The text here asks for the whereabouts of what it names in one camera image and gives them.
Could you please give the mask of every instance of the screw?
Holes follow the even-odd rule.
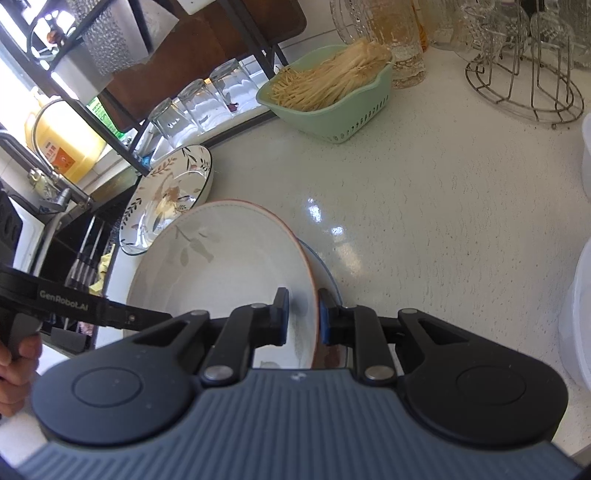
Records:
[[[227,380],[233,375],[233,373],[234,370],[227,365],[213,365],[212,367],[207,367],[205,369],[204,375],[208,380],[219,382]]]
[[[394,370],[386,365],[373,365],[367,367],[365,376],[370,380],[388,380],[394,376]]]

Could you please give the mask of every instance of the wooden board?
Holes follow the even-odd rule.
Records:
[[[269,43],[295,37],[306,27],[297,0],[243,1]],[[191,81],[207,78],[218,65],[250,55],[217,2],[193,15],[187,15],[176,0],[172,4],[179,18],[174,30],[146,64],[117,72],[106,88],[137,121],[145,119],[166,97],[175,97]],[[120,131],[132,127],[131,120],[121,115],[105,95],[99,95],[99,99]]]

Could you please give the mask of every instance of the white plate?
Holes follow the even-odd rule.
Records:
[[[140,180],[124,211],[121,250],[128,255],[144,253],[174,219],[207,200],[212,181],[207,148],[189,145],[169,153]]]
[[[249,303],[272,303],[290,292],[287,342],[256,350],[255,368],[310,368],[319,334],[318,294],[297,238],[271,212],[241,200],[192,209],[142,257],[127,303],[180,315],[208,310],[226,317]]]

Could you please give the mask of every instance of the enoki mushroom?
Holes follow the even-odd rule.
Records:
[[[373,82],[390,59],[388,47],[362,38],[310,70],[281,69],[270,97],[293,110],[319,110]]]

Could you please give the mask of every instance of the speckled countertop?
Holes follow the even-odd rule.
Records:
[[[464,62],[430,49],[427,79],[341,145],[280,120],[212,151],[210,199],[279,215],[324,259],[347,304],[413,306],[552,365],[569,387],[555,442],[591,443],[591,393],[558,355],[557,316],[591,236],[580,121],[553,131],[482,100]],[[591,74],[574,72],[591,98]],[[138,259],[118,255],[108,296],[125,301]]]

